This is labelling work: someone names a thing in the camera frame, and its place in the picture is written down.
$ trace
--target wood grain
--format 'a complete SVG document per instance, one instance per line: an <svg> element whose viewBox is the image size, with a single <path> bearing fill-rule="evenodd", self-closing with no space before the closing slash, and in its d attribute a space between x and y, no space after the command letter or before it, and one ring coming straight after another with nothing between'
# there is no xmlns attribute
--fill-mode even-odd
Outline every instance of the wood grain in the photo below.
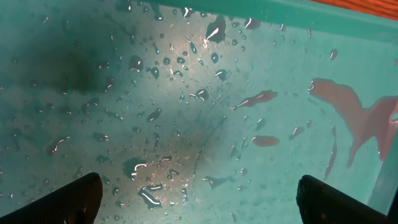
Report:
<svg viewBox="0 0 398 224"><path fill-rule="evenodd" d="M398 0L312 0L398 21Z"/></svg>

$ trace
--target black object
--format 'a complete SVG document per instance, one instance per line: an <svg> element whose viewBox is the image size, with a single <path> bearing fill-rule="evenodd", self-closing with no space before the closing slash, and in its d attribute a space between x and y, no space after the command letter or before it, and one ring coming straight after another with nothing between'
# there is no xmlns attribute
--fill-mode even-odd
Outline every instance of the black object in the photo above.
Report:
<svg viewBox="0 0 398 224"><path fill-rule="evenodd" d="M298 182L296 201L304 224L392 223L387 216L310 175Z"/></svg>
<svg viewBox="0 0 398 224"><path fill-rule="evenodd" d="M0 223L91 224L100 208L102 191L100 176L90 173L0 218Z"/></svg>

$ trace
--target wooden surface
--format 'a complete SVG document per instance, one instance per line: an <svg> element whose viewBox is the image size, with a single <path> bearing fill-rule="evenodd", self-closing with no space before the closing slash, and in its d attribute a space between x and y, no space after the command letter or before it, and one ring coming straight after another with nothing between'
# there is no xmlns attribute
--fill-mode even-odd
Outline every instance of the wooden surface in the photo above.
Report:
<svg viewBox="0 0 398 224"><path fill-rule="evenodd" d="M398 21L398 0L312 0Z"/></svg>

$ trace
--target scratched surface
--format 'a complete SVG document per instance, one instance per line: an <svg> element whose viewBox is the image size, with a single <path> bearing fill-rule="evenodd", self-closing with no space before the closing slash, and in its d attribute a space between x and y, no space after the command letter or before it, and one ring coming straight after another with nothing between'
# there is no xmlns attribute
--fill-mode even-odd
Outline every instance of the scratched surface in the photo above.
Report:
<svg viewBox="0 0 398 224"><path fill-rule="evenodd" d="M313 78L333 79L351 86L365 108L396 95L396 44L315 31L309 37L265 22L245 29L245 19L228 16L225 39L205 42L216 16L183 18L173 10L160 6L164 19L157 21L150 4L127 0L0 2L0 215L97 172L104 195L96 223L300 223L297 181L323 178L332 126L338 153L326 182L368 201L381 166L376 141L347 169L348 128L307 89ZM140 72L129 70L133 55L142 60ZM147 67L159 69L158 79ZM224 81L216 77L221 69ZM190 96L203 89L207 100ZM231 110L264 90L278 95ZM157 108L159 117L148 122ZM279 142L258 147L250 141L257 135ZM134 181L126 175L133 158L146 165ZM212 189L206 176L225 182ZM150 184L162 184L146 189L162 208L149 210L138 195Z"/></svg>

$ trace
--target orange wooden edge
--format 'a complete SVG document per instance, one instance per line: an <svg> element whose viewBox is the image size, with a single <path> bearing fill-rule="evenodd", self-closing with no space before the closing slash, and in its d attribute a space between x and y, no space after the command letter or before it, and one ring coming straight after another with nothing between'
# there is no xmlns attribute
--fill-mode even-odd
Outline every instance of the orange wooden edge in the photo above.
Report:
<svg viewBox="0 0 398 224"><path fill-rule="evenodd" d="M398 21L398 0L312 0Z"/></svg>

